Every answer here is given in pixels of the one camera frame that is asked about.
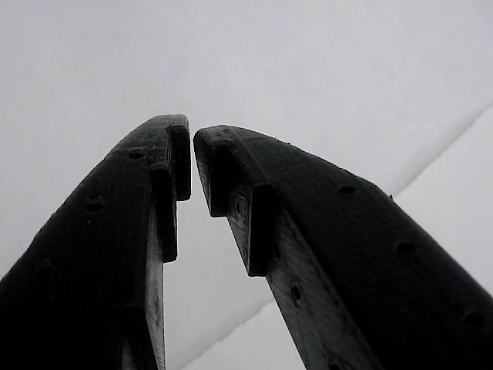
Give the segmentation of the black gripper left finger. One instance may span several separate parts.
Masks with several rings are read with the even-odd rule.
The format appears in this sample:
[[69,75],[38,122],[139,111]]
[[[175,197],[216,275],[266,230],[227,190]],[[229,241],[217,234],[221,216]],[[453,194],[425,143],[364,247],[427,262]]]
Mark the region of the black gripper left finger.
[[184,115],[123,138],[2,278],[1,367],[164,368],[163,265],[190,194]]

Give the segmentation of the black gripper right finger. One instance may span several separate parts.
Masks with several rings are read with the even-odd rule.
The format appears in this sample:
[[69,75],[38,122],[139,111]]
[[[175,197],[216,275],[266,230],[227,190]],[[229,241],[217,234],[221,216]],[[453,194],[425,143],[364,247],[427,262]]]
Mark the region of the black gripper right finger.
[[376,185],[235,126],[193,138],[212,217],[308,369],[490,369],[491,295]]

